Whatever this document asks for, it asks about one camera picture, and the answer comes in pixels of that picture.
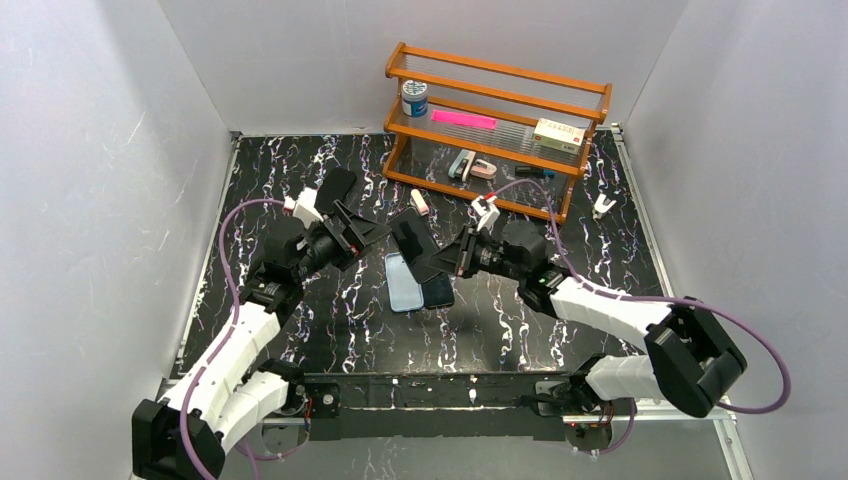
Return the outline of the phone with black screen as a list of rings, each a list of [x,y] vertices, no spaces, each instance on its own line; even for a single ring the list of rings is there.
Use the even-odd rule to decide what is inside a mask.
[[[446,308],[454,305],[455,294],[451,276],[440,273],[421,285],[423,307],[426,309]]]

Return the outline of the light blue phone case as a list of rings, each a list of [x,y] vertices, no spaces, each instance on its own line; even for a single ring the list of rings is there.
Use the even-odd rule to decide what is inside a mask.
[[[420,310],[424,307],[421,285],[400,253],[384,257],[386,284],[390,309],[395,313]]]

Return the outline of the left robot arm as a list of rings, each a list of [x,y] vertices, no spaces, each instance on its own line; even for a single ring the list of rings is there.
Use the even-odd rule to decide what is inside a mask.
[[[216,479],[227,454],[269,414],[294,402],[303,382],[291,363],[253,366],[301,303],[304,283],[327,266],[344,271],[387,237],[387,224],[363,218],[335,201],[325,216],[301,201],[282,201],[243,283],[222,262],[233,296],[228,323],[197,362],[157,400],[145,399],[132,416],[132,474],[137,479]]]

